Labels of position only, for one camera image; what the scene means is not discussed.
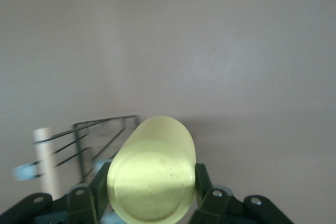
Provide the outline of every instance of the light blue object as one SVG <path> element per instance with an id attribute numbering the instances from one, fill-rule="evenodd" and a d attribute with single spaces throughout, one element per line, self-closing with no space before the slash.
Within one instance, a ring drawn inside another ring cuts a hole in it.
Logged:
<path id="1" fill-rule="evenodd" d="M 101 217 L 100 224 L 127 224 L 115 212 L 105 213 Z"/>
<path id="2" fill-rule="evenodd" d="M 94 171 L 97 173 L 100 168 L 103 166 L 103 164 L 107 163 L 107 162 L 111 162 L 112 159 L 100 159 L 95 161 L 94 163 Z"/>
<path id="3" fill-rule="evenodd" d="M 34 179 L 36 175 L 36 163 L 20 165 L 13 170 L 13 178 L 17 181 Z"/>

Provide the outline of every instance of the metal wire shelf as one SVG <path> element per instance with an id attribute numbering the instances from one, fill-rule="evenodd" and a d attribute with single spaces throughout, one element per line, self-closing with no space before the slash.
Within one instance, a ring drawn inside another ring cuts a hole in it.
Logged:
<path id="1" fill-rule="evenodd" d="M 105 145 L 97 150 L 96 152 L 93 151 L 92 146 L 85 147 L 83 144 L 83 141 L 89 137 L 90 135 L 90 129 L 94 128 L 94 126 L 102 125 L 107 122 L 120 122 L 120 129 L 114 132 L 111 136 L 110 139 Z M 133 132 L 139 125 L 139 117 L 137 115 L 127 115 L 127 116 L 119 116 L 119 117 L 113 117 L 113 118 L 105 118 L 105 119 L 98 119 L 98 120 L 92 120 L 92 121 L 84 121 L 84 122 L 79 122 L 75 123 L 72 125 L 72 129 L 68 131 L 64 131 L 58 134 L 55 134 L 51 136 L 48 139 L 34 142 L 34 144 L 40 144 L 48 141 L 54 141 L 57 140 L 63 136 L 73 134 L 74 140 L 71 141 L 70 143 L 65 144 L 64 146 L 58 148 L 53 152 L 53 155 L 58 154 L 68 147 L 74 145 L 76 147 L 76 151 L 73 155 L 65 158 L 61 162 L 55 165 L 55 167 L 61 166 L 64 163 L 67 163 L 71 159 L 78 157 L 78 168 L 80 172 L 80 183 L 84 182 L 89 182 L 88 177 L 90 174 L 93 173 L 95 170 L 94 163 L 96 160 L 98 160 L 104 152 L 111 146 L 115 140 L 117 140 L 120 135 L 125 132 Z M 114 150 L 114 153 L 108 158 L 108 159 L 113 159 L 115 155 L 118 153 L 119 148 L 116 148 Z M 87 155 L 89 158 L 84 157 L 84 153 L 89 153 Z M 33 162 L 32 165 L 37 165 L 39 164 L 39 161 Z M 35 175 L 36 178 L 41 177 L 42 174 L 37 174 Z"/>

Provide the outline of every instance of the white cylinder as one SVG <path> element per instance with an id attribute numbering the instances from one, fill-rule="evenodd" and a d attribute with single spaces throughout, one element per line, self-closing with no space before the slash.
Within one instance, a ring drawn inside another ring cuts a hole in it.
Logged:
<path id="1" fill-rule="evenodd" d="M 194 198 L 195 146 L 177 120 L 144 121 L 113 159 L 107 178 L 112 207 L 127 223 L 173 224 Z"/>
<path id="2" fill-rule="evenodd" d="M 50 128 L 41 128 L 34 131 L 35 142 L 43 141 L 52 136 Z M 56 159 L 53 154 L 54 148 L 52 141 L 36 143 L 35 151 L 39 160 L 39 172 L 42 174 L 41 188 L 43 193 L 48 193 L 53 200 L 62 197 L 56 173 Z"/>

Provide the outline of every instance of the wire rack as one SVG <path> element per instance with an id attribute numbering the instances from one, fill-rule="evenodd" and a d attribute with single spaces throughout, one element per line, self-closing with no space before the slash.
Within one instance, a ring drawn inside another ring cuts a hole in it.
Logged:
<path id="1" fill-rule="evenodd" d="M 79 183 L 88 183 L 97 171 L 97 161 L 113 159 L 124 141 L 138 125 L 139 117 L 137 115 L 79 122 L 72 125 L 71 130 L 58 133 L 34 144 L 53 141 L 53 144 L 57 146 L 53 154 L 57 155 L 57 160 L 61 160 L 56 167 L 64 167 L 63 164 L 70 163 L 73 165 L 73 161 L 75 161 L 77 172 L 71 166 L 70 173 L 79 174 Z"/>

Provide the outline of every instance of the gray wall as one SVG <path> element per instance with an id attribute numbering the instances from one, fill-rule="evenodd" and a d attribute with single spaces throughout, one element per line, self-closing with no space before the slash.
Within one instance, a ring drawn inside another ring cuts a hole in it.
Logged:
<path id="1" fill-rule="evenodd" d="M 0 211 L 32 130 L 168 115 L 215 184 L 336 223 L 335 0 L 0 0 Z"/>

